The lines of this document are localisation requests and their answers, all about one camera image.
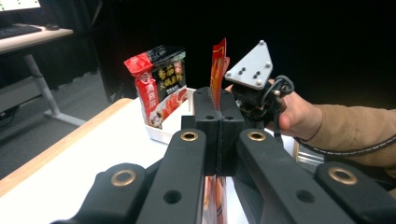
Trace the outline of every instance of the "white table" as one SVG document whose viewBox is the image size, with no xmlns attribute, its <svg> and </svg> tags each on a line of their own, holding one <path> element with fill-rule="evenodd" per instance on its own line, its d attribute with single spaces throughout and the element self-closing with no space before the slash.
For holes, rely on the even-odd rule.
<svg viewBox="0 0 396 224">
<path fill-rule="evenodd" d="M 85 120 L 76 119 L 61 113 L 50 92 L 46 80 L 43 78 L 43 75 L 40 73 L 40 70 L 35 63 L 34 57 L 29 52 L 29 49 L 32 47 L 44 46 L 60 37 L 73 34 L 73 31 L 67 29 L 48 31 L 44 27 L 37 27 L 42 31 L 0 40 L 0 56 L 2 57 L 7 57 L 8 55 L 12 55 L 13 52 L 19 52 L 26 49 L 26 51 L 21 54 L 32 73 L 31 77 L 0 89 L 0 111 L 7 110 L 12 106 L 19 105 L 39 94 L 42 94 L 49 104 L 49 111 L 45 112 L 46 115 L 51 116 L 54 119 L 80 126 L 85 122 Z"/>
<path fill-rule="evenodd" d="M 292 138 L 285 139 L 292 150 Z M 123 162 L 149 167 L 167 145 L 149 138 L 139 100 L 121 99 L 0 180 L 0 223 L 50 223 L 81 207 L 95 176 Z M 229 223 L 247 223 L 231 178 Z"/>
</svg>

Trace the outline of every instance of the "white metal desk leg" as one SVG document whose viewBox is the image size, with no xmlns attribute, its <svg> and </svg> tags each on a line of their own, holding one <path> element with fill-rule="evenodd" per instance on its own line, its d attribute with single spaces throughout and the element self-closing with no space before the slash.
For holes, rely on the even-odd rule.
<svg viewBox="0 0 396 224">
<path fill-rule="evenodd" d="M 31 54 L 24 56 L 24 60 L 26 61 L 27 65 L 29 66 L 30 71 L 33 75 L 33 80 L 37 85 L 38 89 L 40 90 L 43 97 L 49 103 L 50 111 L 46 111 L 45 114 L 51 116 L 52 118 L 64 121 L 66 123 L 70 123 L 76 126 L 81 126 L 85 123 L 85 120 L 76 119 L 74 117 L 68 116 L 66 114 L 61 113 L 58 105 L 56 104 L 52 93 L 50 92 L 50 88 L 47 85 L 46 80 L 43 78 L 43 75 L 40 73 L 37 64 L 35 63 L 35 59 Z"/>
</svg>

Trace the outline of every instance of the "gray carpet floor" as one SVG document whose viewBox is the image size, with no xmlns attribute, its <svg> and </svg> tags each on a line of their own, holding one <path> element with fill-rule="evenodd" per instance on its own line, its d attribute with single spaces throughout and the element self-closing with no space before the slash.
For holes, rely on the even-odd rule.
<svg viewBox="0 0 396 224">
<path fill-rule="evenodd" d="M 87 74 L 52 91 L 62 113 L 89 120 L 110 105 L 100 74 Z M 20 106 L 13 120 L 0 127 L 0 179 L 52 146 L 77 126 L 52 119 L 43 97 Z"/>
</svg>

